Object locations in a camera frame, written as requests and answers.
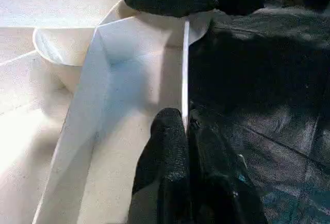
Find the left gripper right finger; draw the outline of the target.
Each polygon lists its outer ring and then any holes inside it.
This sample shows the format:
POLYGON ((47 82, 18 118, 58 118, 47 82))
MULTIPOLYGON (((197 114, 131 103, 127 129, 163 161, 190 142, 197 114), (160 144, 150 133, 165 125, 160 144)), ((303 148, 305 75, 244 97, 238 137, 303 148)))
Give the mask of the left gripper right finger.
POLYGON ((190 175, 196 223, 267 223, 244 159, 222 134, 218 118, 189 117, 190 175))

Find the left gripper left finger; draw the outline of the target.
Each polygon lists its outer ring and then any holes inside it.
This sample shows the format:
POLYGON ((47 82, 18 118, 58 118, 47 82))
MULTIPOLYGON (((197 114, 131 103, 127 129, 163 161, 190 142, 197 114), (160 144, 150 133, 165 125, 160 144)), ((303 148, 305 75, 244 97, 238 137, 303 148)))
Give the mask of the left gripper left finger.
POLYGON ((188 147, 176 108, 162 109, 151 124, 136 166, 131 222, 190 222, 188 147))

